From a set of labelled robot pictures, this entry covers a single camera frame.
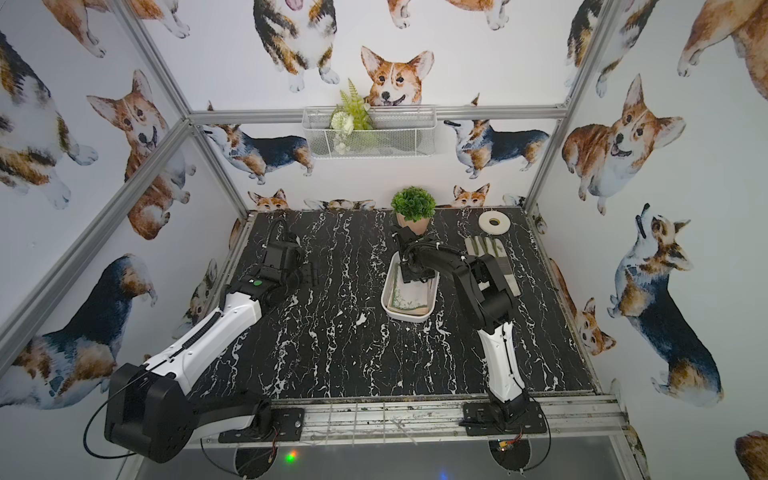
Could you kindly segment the white storage box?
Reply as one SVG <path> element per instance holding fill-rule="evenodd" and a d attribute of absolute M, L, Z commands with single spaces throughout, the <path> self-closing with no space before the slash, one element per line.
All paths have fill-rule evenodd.
<path fill-rule="evenodd" d="M 390 260 L 380 303 L 390 319 L 423 323 L 435 310 L 440 274 L 427 281 L 406 283 L 402 276 L 400 255 L 395 252 Z"/>

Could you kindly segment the green bordered white paper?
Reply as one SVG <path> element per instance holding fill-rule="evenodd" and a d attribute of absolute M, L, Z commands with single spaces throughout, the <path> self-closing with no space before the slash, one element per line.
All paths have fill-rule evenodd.
<path fill-rule="evenodd" d="M 430 309 L 431 281 L 404 284 L 398 277 L 393 285 L 388 306 L 393 311 L 418 316 Z"/>

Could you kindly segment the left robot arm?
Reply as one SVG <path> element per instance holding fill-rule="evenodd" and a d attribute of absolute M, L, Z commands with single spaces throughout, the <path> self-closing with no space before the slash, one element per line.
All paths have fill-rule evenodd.
<path fill-rule="evenodd" d="M 272 430 L 271 402 L 250 390 L 193 399 L 192 389 L 227 347 L 285 301 L 312 269 L 295 241 L 272 240 L 257 273 L 229 286 L 205 319 L 141 365 L 126 363 L 110 378 L 105 439 L 157 463 L 192 440 L 228 431 Z"/>

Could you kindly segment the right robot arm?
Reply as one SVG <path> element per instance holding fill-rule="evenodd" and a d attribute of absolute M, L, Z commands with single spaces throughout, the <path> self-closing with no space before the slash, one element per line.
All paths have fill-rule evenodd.
<path fill-rule="evenodd" d="M 497 260 L 488 254 L 470 255 L 407 227 L 396 228 L 393 237 L 406 283 L 424 282 L 436 274 L 453 282 L 462 318 L 476 330 L 483 347 L 490 411 L 498 421 L 520 416 L 529 395 L 514 351 L 515 296 Z"/>

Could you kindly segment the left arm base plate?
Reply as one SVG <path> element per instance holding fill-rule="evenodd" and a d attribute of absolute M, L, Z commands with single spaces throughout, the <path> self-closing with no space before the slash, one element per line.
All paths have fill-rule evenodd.
<path fill-rule="evenodd" d="M 220 444 L 299 441 L 306 411 L 303 408 L 278 408 L 259 413 L 244 429 L 229 430 L 218 436 Z"/>

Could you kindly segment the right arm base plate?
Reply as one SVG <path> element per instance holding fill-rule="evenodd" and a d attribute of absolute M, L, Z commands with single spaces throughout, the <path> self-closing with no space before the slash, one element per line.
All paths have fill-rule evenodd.
<path fill-rule="evenodd" d="M 473 436 L 545 434 L 549 431 L 540 405 L 524 398 L 511 407 L 495 402 L 465 403 L 459 426 Z"/>

